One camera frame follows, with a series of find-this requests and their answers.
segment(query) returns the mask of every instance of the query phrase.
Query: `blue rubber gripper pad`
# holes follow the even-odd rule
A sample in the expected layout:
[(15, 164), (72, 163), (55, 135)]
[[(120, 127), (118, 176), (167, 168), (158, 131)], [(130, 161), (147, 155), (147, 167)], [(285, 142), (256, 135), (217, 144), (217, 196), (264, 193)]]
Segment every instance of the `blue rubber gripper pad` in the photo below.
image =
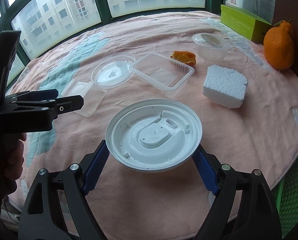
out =
[(217, 174), (214, 172), (206, 156), (199, 149), (199, 147), (193, 153), (192, 159), (197, 167), (200, 177), (203, 180), (203, 183), (205, 184), (206, 189), (211, 191), (216, 196), (220, 190), (217, 185)]
[(107, 145), (104, 143), (84, 173), (84, 183), (81, 188), (81, 193), (84, 196), (88, 195), (91, 190), (95, 189), (109, 154), (110, 152), (107, 148)]

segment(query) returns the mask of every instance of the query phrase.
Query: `clear plastic box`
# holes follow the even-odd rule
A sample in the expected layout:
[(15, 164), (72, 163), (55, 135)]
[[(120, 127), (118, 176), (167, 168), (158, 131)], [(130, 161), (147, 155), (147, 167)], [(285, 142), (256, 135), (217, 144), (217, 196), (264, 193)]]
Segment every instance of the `clear plastic box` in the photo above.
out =
[(198, 33), (193, 37), (199, 57), (210, 62), (221, 62), (228, 54), (230, 43), (211, 33)]
[(155, 52), (137, 60), (130, 69), (140, 80), (153, 85), (170, 98), (187, 84), (194, 73), (192, 67)]

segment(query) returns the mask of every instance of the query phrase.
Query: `white plastic lid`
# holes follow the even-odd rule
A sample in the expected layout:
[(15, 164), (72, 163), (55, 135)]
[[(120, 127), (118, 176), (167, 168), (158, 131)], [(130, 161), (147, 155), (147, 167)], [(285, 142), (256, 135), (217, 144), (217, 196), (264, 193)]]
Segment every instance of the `white plastic lid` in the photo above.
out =
[(117, 87), (132, 77), (130, 65), (135, 61), (135, 57), (130, 53), (109, 55), (97, 67), (91, 68), (89, 77), (102, 88)]
[(107, 90), (99, 87), (93, 82), (79, 82), (72, 79), (62, 91), (64, 97), (80, 95), (83, 97), (84, 104), (80, 110), (74, 111), (84, 117), (90, 117), (94, 114), (102, 99), (107, 94)]
[(167, 99), (134, 103), (108, 124), (106, 143), (120, 163), (138, 171), (160, 172), (185, 162), (202, 138), (199, 117)]
[(192, 38), (196, 44), (208, 49), (225, 50), (229, 48), (229, 43), (215, 34), (198, 33), (193, 35)]

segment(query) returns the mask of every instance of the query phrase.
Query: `orange fruit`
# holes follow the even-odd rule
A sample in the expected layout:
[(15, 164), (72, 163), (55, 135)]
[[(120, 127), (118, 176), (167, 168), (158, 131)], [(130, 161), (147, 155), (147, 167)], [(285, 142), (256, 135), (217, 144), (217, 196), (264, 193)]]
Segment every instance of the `orange fruit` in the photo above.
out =
[(266, 60), (277, 70), (290, 68), (295, 59), (294, 30), (286, 21), (272, 27), (264, 38)]

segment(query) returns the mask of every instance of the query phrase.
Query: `clear plastic container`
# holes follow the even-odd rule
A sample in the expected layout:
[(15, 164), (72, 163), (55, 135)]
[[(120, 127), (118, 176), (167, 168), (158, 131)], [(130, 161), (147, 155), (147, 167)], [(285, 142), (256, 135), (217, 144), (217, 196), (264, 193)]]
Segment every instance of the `clear plastic container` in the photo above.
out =
[(187, 84), (194, 73), (192, 67), (155, 52), (137, 60), (130, 69), (140, 80), (153, 85), (170, 98)]
[(221, 62), (228, 54), (230, 43), (211, 33), (198, 33), (193, 37), (199, 57), (210, 62)]
[(61, 95), (64, 97), (76, 95), (83, 97), (83, 107), (75, 112), (84, 117), (90, 117), (94, 114), (106, 94), (107, 90), (101, 88), (96, 83), (79, 82), (75, 79), (72, 79), (61, 93)]
[(127, 82), (133, 75), (130, 65), (136, 61), (130, 53), (116, 53), (102, 59), (102, 63), (90, 69), (89, 78), (100, 87), (109, 89)]

